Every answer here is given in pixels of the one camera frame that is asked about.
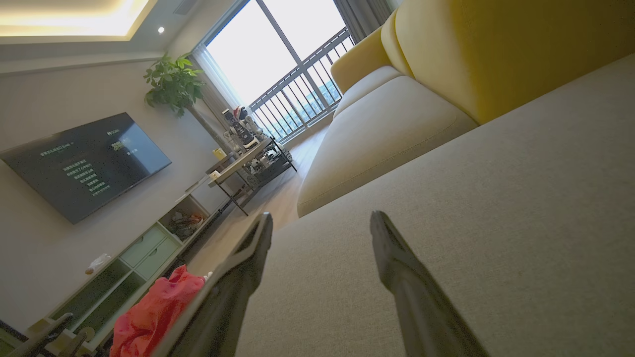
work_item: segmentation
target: pink cloth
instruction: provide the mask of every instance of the pink cloth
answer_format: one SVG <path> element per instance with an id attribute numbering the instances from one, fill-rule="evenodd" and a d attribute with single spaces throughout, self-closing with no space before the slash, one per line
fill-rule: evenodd
<path id="1" fill-rule="evenodd" d="M 141 301 L 117 319 L 110 357 L 150 356 L 203 284 L 203 277 L 188 273 L 186 266 L 176 268 L 169 279 L 157 279 Z"/>

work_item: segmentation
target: tv screen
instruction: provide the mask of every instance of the tv screen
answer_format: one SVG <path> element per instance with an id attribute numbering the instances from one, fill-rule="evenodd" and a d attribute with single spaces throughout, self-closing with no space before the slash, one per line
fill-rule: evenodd
<path id="1" fill-rule="evenodd" d="M 14 147 L 0 158 L 73 224 L 172 163 L 127 113 Z"/>

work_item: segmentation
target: wooden floor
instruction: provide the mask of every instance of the wooden floor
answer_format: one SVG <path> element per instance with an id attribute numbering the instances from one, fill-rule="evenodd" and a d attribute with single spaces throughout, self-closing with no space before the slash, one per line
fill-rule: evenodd
<path id="1" fill-rule="evenodd" d="M 230 213 L 224 214 L 225 217 L 219 220 L 221 221 L 219 225 L 211 225 L 208 229 L 210 232 L 208 234 L 211 236 L 187 264 L 187 270 L 190 273 L 205 275 L 216 269 L 229 256 L 229 252 L 243 237 L 258 214 L 271 213 L 274 219 L 274 232 L 298 219 L 296 207 L 300 186 L 311 167 L 327 129 L 328 127 L 318 131 L 291 149 L 293 164 L 298 172 L 296 173 L 290 168 L 263 187 L 245 208 L 249 217 L 234 207 Z"/>

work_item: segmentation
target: beige sofa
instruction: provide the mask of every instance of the beige sofa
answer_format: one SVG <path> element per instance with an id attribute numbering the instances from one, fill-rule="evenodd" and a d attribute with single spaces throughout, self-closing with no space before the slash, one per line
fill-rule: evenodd
<path id="1" fill-rule="evenodd" d="M 630 55 L 302 217 L 274 234 L 236 356 L 404 356 L 373 210 L 492 357 L 632 355 L 634 138 Z"/>
<path id="2" fill-rule="evenodd" d="M 633 18 L 633 1 L 404 0 L 331 68 L 344 95 L 298 214 L 633 53 Z"/>

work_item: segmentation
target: storage cabinet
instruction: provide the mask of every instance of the storage cabinet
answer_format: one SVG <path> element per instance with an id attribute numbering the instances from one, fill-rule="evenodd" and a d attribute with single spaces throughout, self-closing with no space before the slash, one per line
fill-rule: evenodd
<path id="1" fill-rule="evenodd" d="M 186 195 L 175 203 L 172 210 L 138 237 L 123 253 L 113 258 L 73 296 L 29 327 L 26 335 L 33 336 L 50 326 L 61 315 L 73 313 L 70 326 L 58 339 L 46 346 L 47 350 L 57 355 L 82 328 L 91 327 L 95 330 L 95 337 L 89 342 L 84 342 L 77 355 L 94 354 L 97 346 L 108 339 L 117 319 L 144 296 L 154 281 L 172 265 L 177 255 L 184 251 L 194 241 L 193 238 L 216 217 L 216 212 L 210 215 L 209 211 L 191 196 L 191 192 L 206 181 L 207 178 L 201 179 L 197 185 L 188 189 Z M 191 227 L 188 235 L 179 238 L 167 229 L 177 211 L 187 217 L 198 215 L 203 220 L 196 227 Z"/>

